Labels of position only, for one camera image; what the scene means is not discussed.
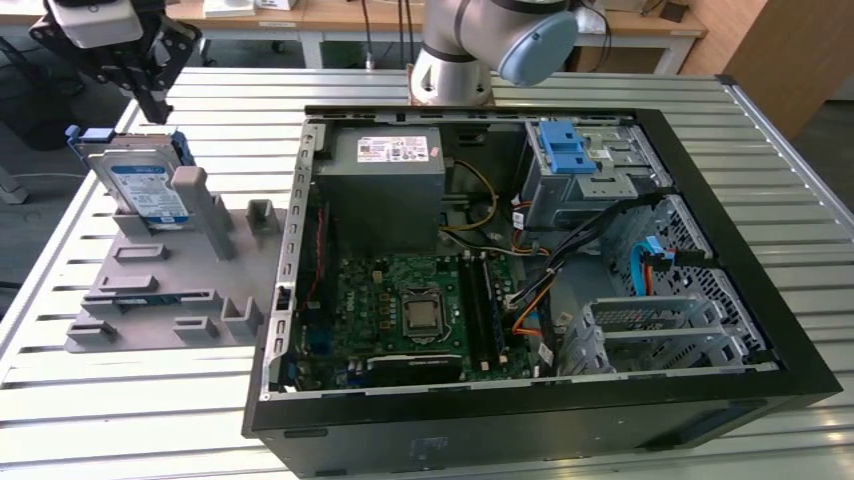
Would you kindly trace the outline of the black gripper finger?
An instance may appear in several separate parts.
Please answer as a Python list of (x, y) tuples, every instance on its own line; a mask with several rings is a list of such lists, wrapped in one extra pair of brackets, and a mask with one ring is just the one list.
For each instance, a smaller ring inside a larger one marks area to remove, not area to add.
[(133, 96), (149, 120), (156, 111), (153, 80), (122, 70), (109, 53), (109, 46), (140, 37), (141, 28), (133, 17), (132, 12), (49, 12), (30, 26), (28, 34), (93, 80), (114, 84)]
[(172, 107), (166, 104), (165, 97), (189, 62), (200, 39), (200, 30), (193, 25), (169, 18), (162, 19), (152, 50), (156, 66), (150, 90), (156, 107), (154, 113), (149, 115), (152, 123), (164, 124), (166, 122)]

